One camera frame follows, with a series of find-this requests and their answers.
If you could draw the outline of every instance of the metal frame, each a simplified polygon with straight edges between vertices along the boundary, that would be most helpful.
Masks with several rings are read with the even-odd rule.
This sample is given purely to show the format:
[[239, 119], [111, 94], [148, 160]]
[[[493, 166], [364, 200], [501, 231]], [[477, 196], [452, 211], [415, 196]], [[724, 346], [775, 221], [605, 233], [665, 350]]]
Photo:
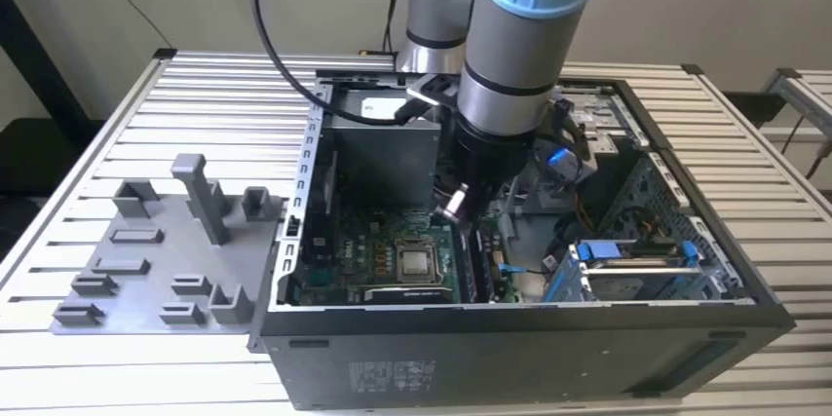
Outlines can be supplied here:
[[780, 68], [763, 89], [779, 94], [832, 138], [832, 72]]
[[[315, 68], [391, 67], [389, 57], [288, 57], [287, 62], [307, 83]], [[777, 158], [719, 91], [679, 66], [568, 63], [563, 74], [627, 80], [799, 326], [768, 345], [764, 353], [747, 358], [683, 400], [404, 411], [829, 414], [828, 204], [816, 199], [800, 175]], [[183, 190], [175, 181], [153, 175], [153, 162], [145, 160], [149, 145], [161, 155], [155, 158], [164, 159], [181, 146], [189, 146], [203, 149], [207, 156], [236, 159], [237, 164], [229, 161], [208, 174], [223, 179], [229, 194], [253, 180], [273, 193], [287, 193], [291, 181], [281, 179], [280, 164], [291, 158], [291, 145], [275, 137], [272, 128], [275, 122], [305, 112], [299, 97], [287, 90], [264, 56], [180, 52], [171, 60], [153, 60], [56, 196], [0, 263], [0, 349], [15, 350], [0, 353], [0, 367], [5, 369], [0, 372], [0, 408], [68, 408], [53, 409], [61, 414], [75, 414], [79, 410], [69, 408], [77, 407], [84, 408], [84, 414], [109, 414], [112, 408], [92, 408], [101, 405], [120, 405], [125, 411], [161, 409], [168, 414], [240, 409], [249, 414], [291, 412], [268, 359], [244, 350], [241, 336], [65, 337], [44, 331], [52, 322], [56, 297], [65, 294], [75, 269], [85, 264], [89, 246], [103, 233], [101, 226], [109, 223], [115, 207], [108, 199], [117, 181], [141, 172], [155, 178], [161, 193]], [[691, 116], [707, 119], [680, 122]], [[732, 127], [732, 136], [696, 137], [709, 134], [700, 131], [713, 126]], [[756, 232], [773, 237], [761, 240]], [[68, 239], [77, 243], [60, 245]]]

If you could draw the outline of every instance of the wall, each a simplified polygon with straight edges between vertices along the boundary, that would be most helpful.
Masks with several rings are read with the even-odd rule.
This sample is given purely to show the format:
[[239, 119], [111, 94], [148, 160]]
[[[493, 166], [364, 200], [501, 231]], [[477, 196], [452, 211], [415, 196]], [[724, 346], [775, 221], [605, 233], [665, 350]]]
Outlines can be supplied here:
[[[77, 98], [117, 104], [161, 42], [125, 0], [17, 0]], [[249, 0], [133, 0], [183, 49], [259, 51]], [[387, 0], [267, 0], [285, 52], [377, 48]], [[756, 90], [776, 66], [832, 68], [832, 0], [593, 0], [569, 58], [695, 62], [719, 86]], [[393, 25], [401, 37], [403, 15]]]

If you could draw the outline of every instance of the robotic arm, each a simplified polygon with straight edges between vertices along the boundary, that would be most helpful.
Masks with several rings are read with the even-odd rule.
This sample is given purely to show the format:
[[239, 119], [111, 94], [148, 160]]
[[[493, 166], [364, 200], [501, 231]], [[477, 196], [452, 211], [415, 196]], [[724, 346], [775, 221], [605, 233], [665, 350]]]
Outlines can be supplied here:
[[444, 210], [456, 220], [476, 222], [525, 166], [588, 1], [473, 2], [453, 129], [461, 191]]

